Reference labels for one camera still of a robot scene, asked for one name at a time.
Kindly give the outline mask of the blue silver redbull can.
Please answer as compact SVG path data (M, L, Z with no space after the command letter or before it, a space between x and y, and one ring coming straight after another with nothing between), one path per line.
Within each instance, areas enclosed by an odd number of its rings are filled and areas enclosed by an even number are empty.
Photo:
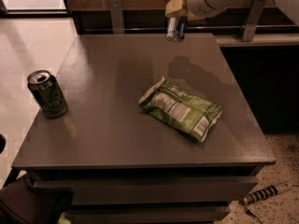
M187 26L187 17L179 15L168 19L166 39L171 42L184 40Z

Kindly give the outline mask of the green soda can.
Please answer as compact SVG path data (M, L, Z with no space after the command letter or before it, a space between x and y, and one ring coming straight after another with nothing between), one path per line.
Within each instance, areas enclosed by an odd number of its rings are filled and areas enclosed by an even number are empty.
M30 74L27 77L27 87L46 118L56 119L68 111L56 77L48 70L37 70Z

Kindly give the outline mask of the green chip bag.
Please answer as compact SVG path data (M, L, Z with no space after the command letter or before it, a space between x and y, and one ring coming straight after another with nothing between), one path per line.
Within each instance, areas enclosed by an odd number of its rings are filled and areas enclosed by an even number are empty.
M164 124L204 142L222 107L183 91L164 77L139 99L139 106Z

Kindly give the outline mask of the grey drawer cabinet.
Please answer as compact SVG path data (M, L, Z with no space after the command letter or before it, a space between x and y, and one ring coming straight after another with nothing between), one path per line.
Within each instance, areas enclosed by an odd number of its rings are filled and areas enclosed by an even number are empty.
M206 223L228 214L275 156L215 38L83 35L58 72L68 104L37 116L13 163L39 188L73 190L75 224ZM139 98L166 79L221 105L204 142L146 114Z

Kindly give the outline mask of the striped tool on floor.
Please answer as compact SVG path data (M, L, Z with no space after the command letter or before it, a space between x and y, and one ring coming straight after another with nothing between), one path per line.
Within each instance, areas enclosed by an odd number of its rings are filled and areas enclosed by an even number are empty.
M279 183L276 185L270 185L263 189L258 189L246 195L240 202L247 206L259 201L264 201L279 194L285 193L292 189L290 182Z

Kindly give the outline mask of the dark chair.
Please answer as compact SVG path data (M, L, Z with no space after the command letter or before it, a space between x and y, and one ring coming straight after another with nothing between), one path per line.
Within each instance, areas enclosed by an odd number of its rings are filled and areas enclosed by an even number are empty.
M73 201L69 189L35 188L19 173L12 168L0 189L0 224L72 224L64 215Z

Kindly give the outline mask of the metal rail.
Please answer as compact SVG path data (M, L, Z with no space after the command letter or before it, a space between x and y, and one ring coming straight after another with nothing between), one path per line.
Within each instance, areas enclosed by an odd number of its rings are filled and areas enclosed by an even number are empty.
M216 34L241 34L244 26L192 26L187 28L188 33L216 33ZM165 28L124 28L125 34L164 34ZM86 29L86 34L112 34L113 29ZM258 25L256 34L298 34L299 28L295 25Z

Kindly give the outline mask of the left metal bracket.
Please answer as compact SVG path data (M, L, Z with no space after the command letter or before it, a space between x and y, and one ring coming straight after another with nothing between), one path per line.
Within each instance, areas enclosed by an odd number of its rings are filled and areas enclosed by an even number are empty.
M124 33L123 9L121 0L108 0L112 31L114 34Z

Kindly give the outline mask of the metal bracket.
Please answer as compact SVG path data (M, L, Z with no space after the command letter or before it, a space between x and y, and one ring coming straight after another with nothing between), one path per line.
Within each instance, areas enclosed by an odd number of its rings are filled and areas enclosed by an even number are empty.
M114 34L124 33L123 9L121 0L108 0L112 31Z
M260 20L265 0L252 0L249 14L241 33L241 40L243 42L251 42L255 36L258 21Z

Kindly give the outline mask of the right metal bracket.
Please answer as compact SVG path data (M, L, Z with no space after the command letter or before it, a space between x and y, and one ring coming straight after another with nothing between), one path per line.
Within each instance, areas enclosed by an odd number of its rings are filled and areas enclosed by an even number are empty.
M255 36L258 21L260 20L265 0L252 0L249 14L241 33L241 40L243 42L251 42Z

